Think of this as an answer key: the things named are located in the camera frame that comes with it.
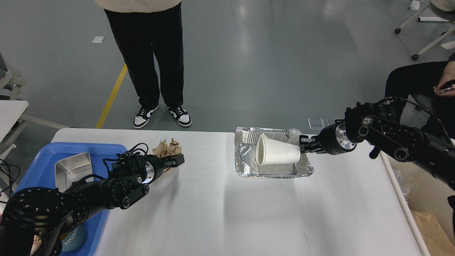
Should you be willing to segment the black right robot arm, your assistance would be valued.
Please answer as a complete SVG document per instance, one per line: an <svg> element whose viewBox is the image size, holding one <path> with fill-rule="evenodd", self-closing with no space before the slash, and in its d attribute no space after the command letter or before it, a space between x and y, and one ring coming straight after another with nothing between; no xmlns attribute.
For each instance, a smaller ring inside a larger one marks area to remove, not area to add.
<svg viewBox="0 0 455 256"><path fill-rule="evenodd" d="M405 99L387 97L348 107L343 119L336 119L318 135L299 136L301 153L339 155L352 152L357 144L367 141L373 146L371 159L383 152L398 162L412 162L454 189L454 141L442 121L437 118L442 136L400 124L392 106L395 101Z"/></svg>

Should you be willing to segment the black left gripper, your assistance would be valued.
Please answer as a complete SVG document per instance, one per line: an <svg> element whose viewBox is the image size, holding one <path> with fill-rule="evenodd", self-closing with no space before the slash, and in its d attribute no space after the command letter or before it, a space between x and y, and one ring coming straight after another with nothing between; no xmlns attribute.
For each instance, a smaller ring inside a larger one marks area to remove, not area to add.
<svg viewBox="0 0 455 256"><path fill-rule="evenodd" d="M144 184L151 184L173 167L179 167L185 162L183 154L162 157L161 160L146 160L146 178Z"/></svg>

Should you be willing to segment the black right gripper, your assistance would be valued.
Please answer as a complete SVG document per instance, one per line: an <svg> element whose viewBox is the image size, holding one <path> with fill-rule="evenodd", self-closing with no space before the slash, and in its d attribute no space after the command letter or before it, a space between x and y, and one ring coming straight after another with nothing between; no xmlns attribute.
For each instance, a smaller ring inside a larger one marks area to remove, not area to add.
<svg viewBox="0 0 455 256"><path fill-rule="evenodd" d="M321 130L319 135L299 136L300 153L340 155L356 149L357 144L350 141L346 133L346 123L335 123Z"/></svg>

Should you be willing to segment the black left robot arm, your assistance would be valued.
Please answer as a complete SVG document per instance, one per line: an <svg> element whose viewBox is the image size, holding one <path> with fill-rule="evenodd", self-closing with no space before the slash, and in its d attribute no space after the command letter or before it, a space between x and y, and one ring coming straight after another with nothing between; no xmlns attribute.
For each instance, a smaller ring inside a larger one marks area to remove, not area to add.
<svg viewBox="0 0 455 256"><path fill-rule="evenodd" d="M58 256L61 236L103 210L128 209L149 191L166 169L185 162L182 153L159 157L138 146L104 158L112 162L107 178L90 174L64 192L58 188L29 187L17 191L5 204L1 222L1 255L29 256L35 237L41 240L36 256Z"/></svg>

